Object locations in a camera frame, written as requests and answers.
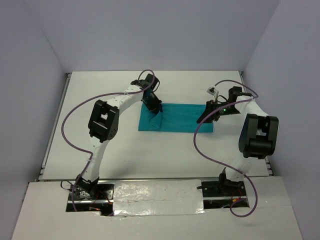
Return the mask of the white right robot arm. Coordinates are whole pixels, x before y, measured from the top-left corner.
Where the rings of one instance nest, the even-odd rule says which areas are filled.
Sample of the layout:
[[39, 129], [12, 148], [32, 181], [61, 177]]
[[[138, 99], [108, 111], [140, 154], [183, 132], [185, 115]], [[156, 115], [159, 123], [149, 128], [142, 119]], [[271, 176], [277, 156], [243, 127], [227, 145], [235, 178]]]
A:
[[271, 156], [276, 148], [279, 119], [265, 113], [255, 99], [258, 94], [250, 89], [244, 92], [242, 87], [233, 86], [228, 90], [228, 98], [218, 101], [219, 91], [215, 87], [207, 92], [213, 96], [206, 102], [204, 112], [197, 123], [209, 124], [221, 116], [241, 115], [244, 119], [238, 140], [239, 154], [230, 167], [225, 167], [215, 183], [203, 183], [199, 188], [205, 193], [228, 196], [240, 192], [244, 186], [244, 175], [260, 159]]

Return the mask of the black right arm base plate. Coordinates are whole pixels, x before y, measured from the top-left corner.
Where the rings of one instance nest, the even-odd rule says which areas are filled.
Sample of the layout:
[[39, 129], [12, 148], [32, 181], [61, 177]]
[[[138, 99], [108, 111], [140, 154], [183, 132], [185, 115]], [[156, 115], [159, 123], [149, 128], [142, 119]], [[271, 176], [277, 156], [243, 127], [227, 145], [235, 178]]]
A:
[[202, 181], [201, 185], [197, 187], [202, 190], [204, 198], [213, 197], [244, 197], [246, 189], [243, 181], [230, 181], [224, 183], [219, 181]]

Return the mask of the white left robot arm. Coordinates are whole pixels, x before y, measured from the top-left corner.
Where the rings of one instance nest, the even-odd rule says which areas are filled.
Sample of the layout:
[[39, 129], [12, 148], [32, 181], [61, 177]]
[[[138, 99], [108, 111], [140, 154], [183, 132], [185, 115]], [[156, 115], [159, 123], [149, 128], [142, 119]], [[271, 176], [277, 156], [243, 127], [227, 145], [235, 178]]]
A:
[[154, 88], [159, 84], [158, 78], [149, 73], [144, 79], [132, 81], [124, 93], [94, 103], [88, 122], [88, 160], [85, 169], [76, 178], [76, 188], [86, 199], [93, 199], [98, 194], [101, 162], [108, 143], [118, 132], [120, 115], [137, 102], [143, 102], [153, 114], [163, 111], [162, 101], [154, 93]]

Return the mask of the teal t shirt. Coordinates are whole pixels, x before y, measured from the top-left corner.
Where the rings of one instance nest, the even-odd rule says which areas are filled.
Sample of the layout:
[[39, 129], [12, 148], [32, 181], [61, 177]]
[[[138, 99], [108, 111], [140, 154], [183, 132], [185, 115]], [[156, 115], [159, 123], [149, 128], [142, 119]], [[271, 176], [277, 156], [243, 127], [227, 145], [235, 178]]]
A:
[[204, 104], [163, 103], [162, 112], [155, 114], [142, 104], [138, 131], [194, 133], [205, 107]]

